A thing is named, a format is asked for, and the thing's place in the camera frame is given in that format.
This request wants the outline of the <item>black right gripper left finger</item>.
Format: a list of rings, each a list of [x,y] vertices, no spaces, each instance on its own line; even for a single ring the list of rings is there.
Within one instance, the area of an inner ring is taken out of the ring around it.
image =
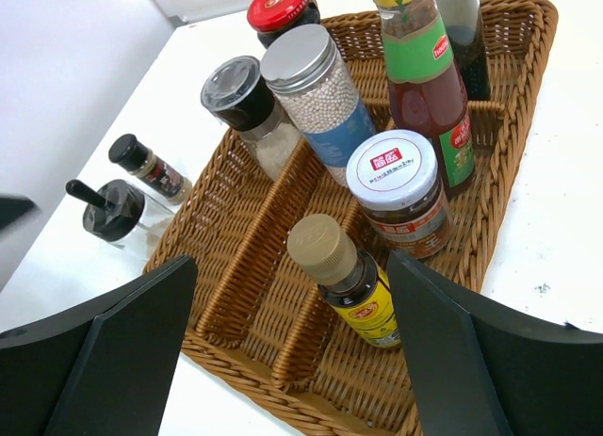
[[[192,257],[1,334],[4,435],[156,435],[187,327]]]

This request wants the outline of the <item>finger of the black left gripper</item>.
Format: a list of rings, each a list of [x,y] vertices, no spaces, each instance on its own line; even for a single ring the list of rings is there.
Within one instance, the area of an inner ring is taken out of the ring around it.
[[[7,229],[10,225],[37,211],[38,206],[26,196],[2,195],[0,197],[0,228]]]

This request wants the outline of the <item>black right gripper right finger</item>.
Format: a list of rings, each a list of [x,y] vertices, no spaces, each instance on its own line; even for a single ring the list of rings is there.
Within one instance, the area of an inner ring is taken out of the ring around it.
[[[424,434],[601,434],[601,334],[518,312],[403,251],[386,271]]]

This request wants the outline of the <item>clear glass shaker jar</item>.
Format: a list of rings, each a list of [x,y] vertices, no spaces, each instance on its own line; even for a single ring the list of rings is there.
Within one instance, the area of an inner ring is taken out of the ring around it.
[[[144,259],[155,251],[174,217],[165,205],[122,179],[98,190],[72,179],[65,190],[87,204],[82,216],[86,232]]]

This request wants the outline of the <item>small black pepper grinder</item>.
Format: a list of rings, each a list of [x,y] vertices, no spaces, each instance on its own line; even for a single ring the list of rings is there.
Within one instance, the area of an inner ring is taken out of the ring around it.
[[[108,159],[141,180],[171,205],[183,203],[190,190],[190,180],[142,144],[135,135],[118,137],[108,151]]]

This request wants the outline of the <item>yellow label sesame oil bottle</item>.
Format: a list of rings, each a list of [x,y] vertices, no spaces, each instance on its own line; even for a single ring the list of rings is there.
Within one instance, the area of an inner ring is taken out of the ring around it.
[[[386,272],[334,218],[313,214],[300,219],[286,247],[327,304],[360,337],[374,347],[401,346]]]

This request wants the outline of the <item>white lid red label jar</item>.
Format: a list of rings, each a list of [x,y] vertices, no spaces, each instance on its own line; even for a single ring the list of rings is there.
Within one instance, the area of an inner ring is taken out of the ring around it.
[[[346,180],[390,249],[424,259],[448,242],[448,198],[434,148],[425,137],[401,129],[371,137],[351,155]]]

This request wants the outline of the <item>clear salt grinder black top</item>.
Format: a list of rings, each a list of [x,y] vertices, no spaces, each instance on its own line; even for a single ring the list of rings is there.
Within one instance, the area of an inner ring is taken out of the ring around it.
[[[302,138],[252,56],[221,64],[204,82],[201,104],[238,133],[258,166],[277,181]]]

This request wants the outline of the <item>green label chili sauce bottle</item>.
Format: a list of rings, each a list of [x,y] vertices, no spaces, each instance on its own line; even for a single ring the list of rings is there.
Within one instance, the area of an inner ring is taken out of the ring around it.
[[[390,112],[427,138],[452,197],[475,172],[467,94],[435,0],[373,0],[381,18]]]

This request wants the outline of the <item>silver lid white pepper jar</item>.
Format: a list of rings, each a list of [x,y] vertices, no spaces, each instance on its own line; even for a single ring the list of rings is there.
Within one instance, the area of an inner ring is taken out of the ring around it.
[[[334,181],[346,186],[350,156],[376,129],[327,29],[287,31],[268,47],[260,72]]]

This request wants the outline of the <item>red lid chili sauce jar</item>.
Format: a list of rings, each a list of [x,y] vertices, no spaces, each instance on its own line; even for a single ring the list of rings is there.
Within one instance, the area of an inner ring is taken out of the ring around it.
[[[247,9],[247,22],[266,49],[285,32],[320,21],[316,0],[252,0]]]

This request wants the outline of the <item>tall dark soy sauce bottle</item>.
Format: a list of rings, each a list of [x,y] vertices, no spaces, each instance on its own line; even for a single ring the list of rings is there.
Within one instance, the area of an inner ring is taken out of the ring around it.
[[[472,101],[490,99],[481,0],[436,0],[456,64]]]

